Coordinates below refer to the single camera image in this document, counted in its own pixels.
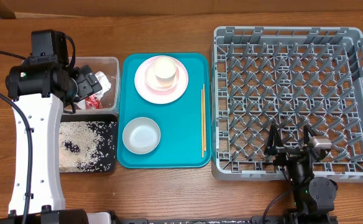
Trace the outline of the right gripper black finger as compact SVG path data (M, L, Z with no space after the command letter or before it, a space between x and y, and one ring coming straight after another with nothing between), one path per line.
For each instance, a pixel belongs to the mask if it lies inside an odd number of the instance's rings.
M317 133L312 129L309 124L303 126L303 143L304 145L308 145L309 141L312 137L317 136Z
M269 131L269 138L267 140L267 149L283 147L282 139L275 124L272 124Z

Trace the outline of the red snack wrapper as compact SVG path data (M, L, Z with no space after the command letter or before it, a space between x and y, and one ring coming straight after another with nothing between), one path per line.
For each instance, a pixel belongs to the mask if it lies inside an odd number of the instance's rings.
M85 106L87 110L101 109L103 106L100 99L96 95L90 95L85 99Z

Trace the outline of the white bowl with rice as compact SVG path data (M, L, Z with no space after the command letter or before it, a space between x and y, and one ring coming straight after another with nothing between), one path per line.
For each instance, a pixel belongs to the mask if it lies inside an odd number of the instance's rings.
M128 151L143 155L152 152L159 144L161 131L158 124L146 117L129 121L122 132L122 141Z

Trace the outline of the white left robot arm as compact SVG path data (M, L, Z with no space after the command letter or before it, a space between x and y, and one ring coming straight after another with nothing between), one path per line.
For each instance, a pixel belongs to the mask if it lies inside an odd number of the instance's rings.
M89 66L75 66L70 36L31 33L32 52L6 77L16 122L16 174L8 216L0 223L116 223L113 212L67 210L60 183L59 127L64 108L101 91Z

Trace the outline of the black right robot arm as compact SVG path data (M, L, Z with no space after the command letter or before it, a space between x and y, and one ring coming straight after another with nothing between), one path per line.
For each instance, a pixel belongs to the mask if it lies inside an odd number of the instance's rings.
M262 222L267 220L271 206L280 198L293 194L295 208L286 209L279 223L337 223L330 217L338 185L326 177L315 177L313 164L324 159L331 150L331 141L318 135L309 125L303 127L303 144L286 147L276 125L270 127L265 154L274 156L273 165L283 168L284 176L290 181L291 189L274 199L265 209Z

